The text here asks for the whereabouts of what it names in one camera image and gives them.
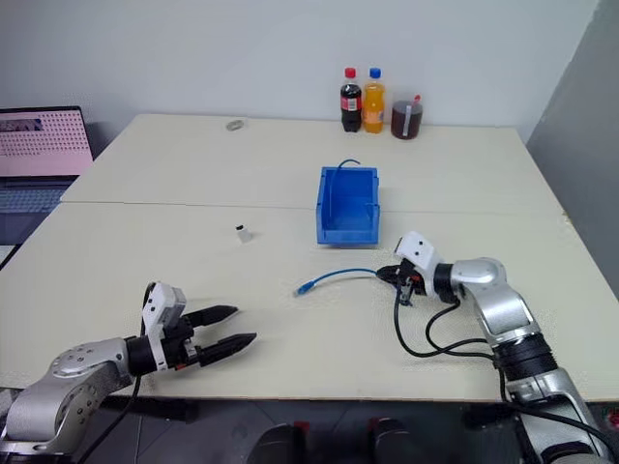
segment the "laptop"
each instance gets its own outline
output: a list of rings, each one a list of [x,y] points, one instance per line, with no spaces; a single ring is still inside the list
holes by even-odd
[[[25,242],[92,163],[79,106],[0,109],[0,245]]]

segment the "white table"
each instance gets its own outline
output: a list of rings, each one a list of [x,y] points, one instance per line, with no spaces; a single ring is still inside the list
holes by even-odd
[[[234,226],[255,237],[242,245]],[[184,289],[189,309],[243,312],[203,329],[207,344],[239,332],[259,338],[204,369],[147,377],[144,394],[188,397],[489,400],[489,362],[417,360],[398,345],[394,291],[370,278],[293,290],[333,269],[396,263],[400,233],[424,233],[447,260],[493,256],[531,306],[557,360],[588,400],[617,399],[612,340],[617,302],[572,226],[561,217],[383,213],[378,249],[323,248],[309,209],[62,204],[0,273],[0,385],[25,387],[53,357],[83,341],[136,334],[144,286]],[[402,312],[411,344],[440,304]],[[479,335],[467,309],[437,327],[439,342]]]
[[[141,115],[63,201],[314,209],[320,168],[354,158],[378,168],[383,212],[560,215],[513,129],[424,126],[402,141],[341,124]]]

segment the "black cable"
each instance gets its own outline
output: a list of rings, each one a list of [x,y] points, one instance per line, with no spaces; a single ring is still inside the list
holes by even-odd
[[[155,287],[155,282],[149,283],[148,286],[146,287],[146,290],[144,291],[144,298],[142,300],[142,307],[146,306],[148,297],[150,296],[154,287]],[[146,334],[146,326],[144,326],[144,320],[142,319],[142,323],[139,329],[139,335],[144,336],[145,334]],[[102,434],[99,435],[99,437],[97,437],[97,440],[95,440],[92,443],[92,445],[88,447],[88,449],[81,455],[81,457],[77,461],[77,464],[84,464],[86,462],[86,459],[90,457],[90,455],[99,447],[99,445],[103,443],[103,441],[107,438],[107,436],[111,433],[111,431],[114,430],[114,428],[116,428],[116,426],[125,418],[127,413],[132,408],[133,404],[135,403],[135,399],[137,398],[137,394],[139,393],[139,387],[141,383],[142,383],[142,376],[141,375],[135,376],[135,384],[133,386],[133,392],[132,392],[131,397],[129,398],[129,401],[127,401],[127,404],[125,405],[125,408],[123,408],[123,410],[116,417],[116,419],[110,425],[107,426],[107,428],[102,432]]]
[[[426,340],[427,340],[427,343],[429,343],[432,346],[432,348],[434,348],[435,350],[441,350],[442,348],[440,346],[438,346],[436,343],[434,343],[434,340],[432,340],[432,337],[430,336],[430,331],[432,329],[432,325],[439,318],[445,316],[446,314],[449,314],[452,311],[455,311],[459,307],[460,307],[460,300],[457,300],[451,306],[438,311],[436,314],[434,314],[430,318],[429,321],[427,321],[427,324],[426,324]],[[466,344],[469,344],[469,343],[485,343],[485,344],[487,344],[487,340],[485,338],[467,338],[466,340],[463,340],[463,341],[466,341]],[[463,358],[484,358],[484,359],[487,359],[487,360],[492,361],[494,363],[494,357],[492,355],[487,354],[487,353],[463,352],[463,351],[447,351],[444,354],[445,355],[450,355],[450,356],[463,357]]]
[[[398,336],[398,341],[401,347],[408,353],[409,355],[414,356],[415,358],[432,358],[434,356],[442,355],[442,354],[451,354],[451,350],[457,348],[458,346],[467,345],[469,343],[477,343],[479,338],[468,338],[466,340],[457,341],[456,343],[452,343],[444,348],[438,347],[436,351],[430,351],[426,353],[421,353],[418,351],[414,351],[411,347],[406,344],[404,337],[402,336],[402,332],[399,328],[399,297],[401,295],[401,285],[396,284],[396,302],[394,303],[394,325],[396,326],[396,335]],[[469,353],[469,357],[472,358],[485,358],[487,360],[494,361],[494,357],[488,355],[486,353]]]

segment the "orange soda bottle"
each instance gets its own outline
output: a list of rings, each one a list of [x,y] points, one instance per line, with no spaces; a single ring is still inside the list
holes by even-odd
[[[364,128],[367,132],[380,133],[383,130],[385,115],[385,86],[380,79],[380,68],[369,69],[370,82],[366,84],[363,104]]]

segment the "gray wall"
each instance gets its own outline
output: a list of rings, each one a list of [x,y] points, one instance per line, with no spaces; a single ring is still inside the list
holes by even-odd
[[[600,2],[528,149],[619,295],[619,1]]]

